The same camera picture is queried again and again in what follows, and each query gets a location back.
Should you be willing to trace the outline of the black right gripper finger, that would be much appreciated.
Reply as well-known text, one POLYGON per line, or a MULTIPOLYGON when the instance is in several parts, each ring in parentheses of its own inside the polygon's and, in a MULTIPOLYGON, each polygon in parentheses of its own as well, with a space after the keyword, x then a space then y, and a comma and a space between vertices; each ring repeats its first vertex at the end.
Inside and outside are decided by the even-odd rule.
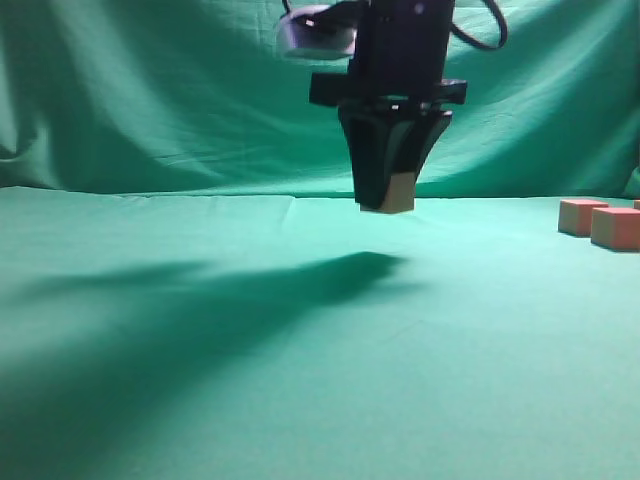
POLYGON ((429 110, 412 123, 399 154, 399 172, 419 174, 441 135, 451 124, 450 110, 429 110))

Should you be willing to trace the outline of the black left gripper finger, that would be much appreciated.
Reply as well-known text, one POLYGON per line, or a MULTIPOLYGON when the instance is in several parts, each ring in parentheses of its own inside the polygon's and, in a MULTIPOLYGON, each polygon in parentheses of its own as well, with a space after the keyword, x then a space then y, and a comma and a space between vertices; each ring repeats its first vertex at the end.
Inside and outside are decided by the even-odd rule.
POLYGON ((347 141, 356 202, 379 207, 390 178, 399 172, 399 154, 412 122, 389 110, 367 110, 360 104, 338 109, 347 141))

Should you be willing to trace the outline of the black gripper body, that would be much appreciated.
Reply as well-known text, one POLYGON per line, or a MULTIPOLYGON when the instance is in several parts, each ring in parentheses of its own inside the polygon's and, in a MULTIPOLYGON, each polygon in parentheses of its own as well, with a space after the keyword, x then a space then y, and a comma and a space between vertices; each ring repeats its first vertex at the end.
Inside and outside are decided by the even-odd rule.
POLYGON ((467 82, 443 78, 453 1, 371 1, 359 9, 355 51, 344 73, 314 73, 309 101, 347 103, 466 101, 467 82))

